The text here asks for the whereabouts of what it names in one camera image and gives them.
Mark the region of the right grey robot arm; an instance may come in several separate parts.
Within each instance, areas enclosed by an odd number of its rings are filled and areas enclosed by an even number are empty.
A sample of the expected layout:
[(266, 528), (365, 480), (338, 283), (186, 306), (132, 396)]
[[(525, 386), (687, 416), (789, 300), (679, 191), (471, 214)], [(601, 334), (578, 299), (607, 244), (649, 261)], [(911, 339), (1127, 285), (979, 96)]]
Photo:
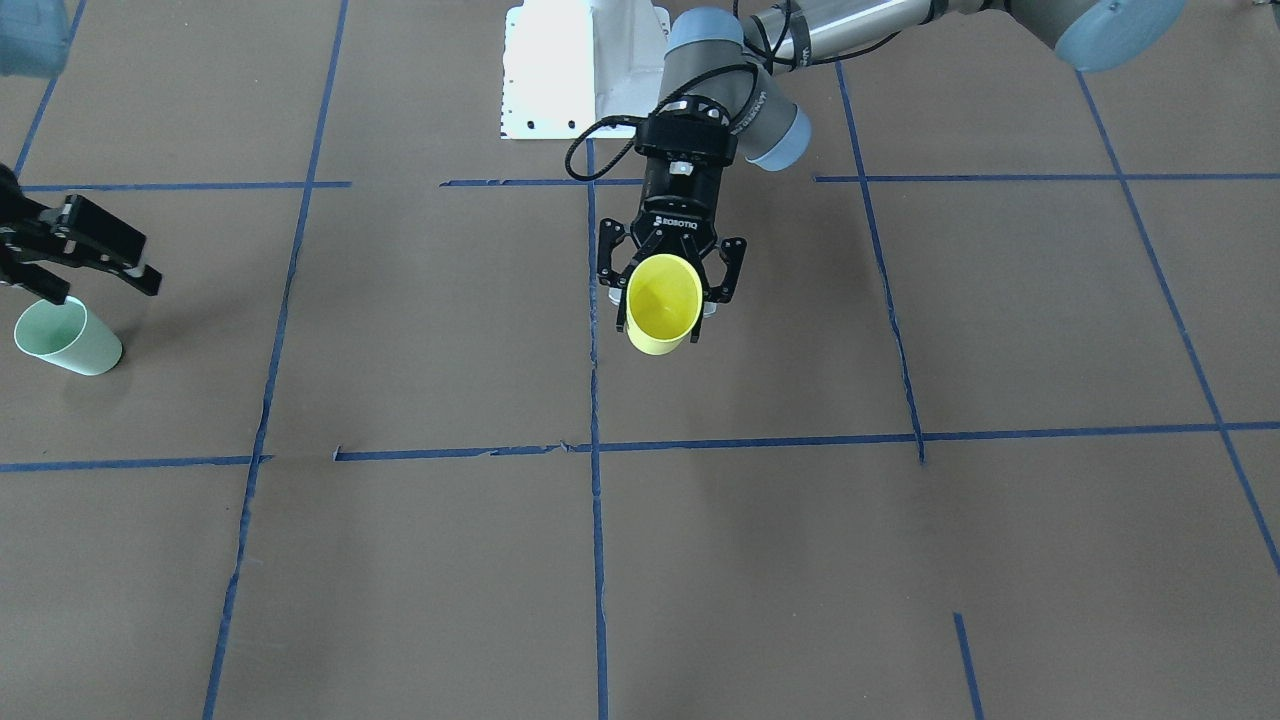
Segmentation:
[[(3, 3), (4, 76), (55, 79), (69, 51), (70, 19), (63, 3)], [(3, 167), (1, 231), (3, 284), (54, 305), (68, 300), (70, 286), (45, 263), (108, 273), (150, 297), (161, 288), (163, 273), (145, 260), (145, 233), (78, 193), (46, 206), (26, 195), (10, 167)]]

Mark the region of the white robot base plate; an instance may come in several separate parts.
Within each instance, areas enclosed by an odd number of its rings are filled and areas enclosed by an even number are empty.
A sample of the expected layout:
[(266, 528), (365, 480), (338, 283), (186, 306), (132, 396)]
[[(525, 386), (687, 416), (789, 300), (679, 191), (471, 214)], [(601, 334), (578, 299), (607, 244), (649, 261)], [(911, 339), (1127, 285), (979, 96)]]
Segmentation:
[(652, 1), (524, 1), (504, 19), (500, 137), (571, 140), (658, 100), (672, 17)]

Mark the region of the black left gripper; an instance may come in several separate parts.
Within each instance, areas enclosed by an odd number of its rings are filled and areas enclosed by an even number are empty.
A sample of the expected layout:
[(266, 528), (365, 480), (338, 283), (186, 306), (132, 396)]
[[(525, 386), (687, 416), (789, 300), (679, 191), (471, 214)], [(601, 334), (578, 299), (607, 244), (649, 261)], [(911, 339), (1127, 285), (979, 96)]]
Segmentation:
[[(625, 266), (620, 272), (614, 255), (631, 240), (636, 245), (634, 263), (668, 252), (687, 259), (698, 272), (701, 300), (690, 343), (700, 340), (703, 320), (719, 305), (732, 301), (748, 241), (721, 240), (716, 211), (721, 177), (733, 163), (736, 147), (737, 137), (727, 119), (710, 113), (662, 111), (640, 123), (635, 150), (646, 159), (646, 172), (637, 215), (630, 228), (617, 220), (600, 220), (596, 233), (596, 281), (616, 297), (618, 333), (627, 328), (631, 270)], [(709, 258), (723, 266), (718, 281), (708, 275)]]

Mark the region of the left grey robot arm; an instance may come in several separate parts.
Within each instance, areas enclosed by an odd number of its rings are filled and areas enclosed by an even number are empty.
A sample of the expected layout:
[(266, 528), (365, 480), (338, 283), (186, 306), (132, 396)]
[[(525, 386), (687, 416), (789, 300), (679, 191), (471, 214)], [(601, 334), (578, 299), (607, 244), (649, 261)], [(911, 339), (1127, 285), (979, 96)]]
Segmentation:
[(776, 76), (854, 59), (948, 14), (1000, 12), (1083, 73), (1110, 70), (1161, 38), (1181, 1), (778, 1), (740, 18), (696, 6), (669, 28), (660, 83), (627, 127), (626, 152), (644, 158), (636, 217), (599, 227), (596, 281), (618, 304), (616, 327), (643, 354), (698, 341), (709, 307), (728, 304), (746, 241), (716, 229), (721, 181), (737, 159), (790, 168), (812, 122)]

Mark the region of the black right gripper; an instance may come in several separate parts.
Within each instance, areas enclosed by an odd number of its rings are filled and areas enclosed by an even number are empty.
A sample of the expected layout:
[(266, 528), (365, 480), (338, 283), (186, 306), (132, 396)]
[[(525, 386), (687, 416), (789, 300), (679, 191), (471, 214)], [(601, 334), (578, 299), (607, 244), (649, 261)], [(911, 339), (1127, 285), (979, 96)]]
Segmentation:
[[(1, 165), (1, 282), (27, 291), (68, 291), (70, 284), (38, 265), (47, 254), (51, 231), (40, 220), (46, 206), (26, 197), (12, 168)], [(150, 266), (147, 236), (83, 195), (67, 195), (55, 219), (63, 254), (82, 266), (118, 275), (129, 287), (154, 297), (163, 273)]]

